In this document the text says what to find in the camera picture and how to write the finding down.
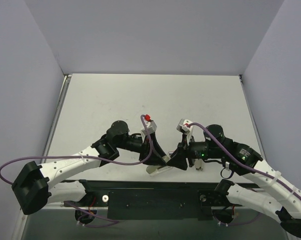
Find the large black beige stapler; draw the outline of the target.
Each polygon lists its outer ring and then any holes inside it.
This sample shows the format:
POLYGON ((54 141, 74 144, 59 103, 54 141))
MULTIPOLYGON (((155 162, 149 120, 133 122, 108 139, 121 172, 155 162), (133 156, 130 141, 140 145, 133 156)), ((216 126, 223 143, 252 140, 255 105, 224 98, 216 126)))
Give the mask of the large black beige stapler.
POLYGON ((203 171, 204 167, 203 167, 204 161, 202 159, 195 159, 194 161, 194 167, 197 171, 203 171))

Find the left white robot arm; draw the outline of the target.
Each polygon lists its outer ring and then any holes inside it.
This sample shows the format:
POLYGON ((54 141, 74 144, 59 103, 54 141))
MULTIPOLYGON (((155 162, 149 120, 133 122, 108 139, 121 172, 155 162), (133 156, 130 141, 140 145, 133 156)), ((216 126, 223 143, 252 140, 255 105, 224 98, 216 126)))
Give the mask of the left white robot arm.
POLYGON ((25 215, 41 210, 46 204, 63 201, 92 203, 94 194, 79 181, 65 180, 89 169, 100 168, 119 157, 119 150, 139 154, 138 161, 151 168, 165 167, 169 157, 157 142, 157 126, 153 120, 144 122, 139 133, 129 133, 123 120, 112 123, 106 133, 84 150, 65 159, 24 165, 12 184, 12 190, 25 215))

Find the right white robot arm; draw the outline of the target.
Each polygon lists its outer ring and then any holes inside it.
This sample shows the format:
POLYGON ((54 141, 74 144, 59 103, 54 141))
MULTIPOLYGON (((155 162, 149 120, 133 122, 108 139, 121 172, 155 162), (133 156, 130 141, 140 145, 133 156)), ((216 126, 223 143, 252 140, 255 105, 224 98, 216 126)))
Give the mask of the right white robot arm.
POLYGON ((188 160, 220 162, 224 169, 255 183, 266 194, 240 187, 225 178, 214 191, 214 200, 230 202, 273 218, 289 234, 301 239, 301 190, 250 146, 227 138, 222 126, 183 121, 177 128, 182 140, 171 155, 168 166, 187 170, 188 160))

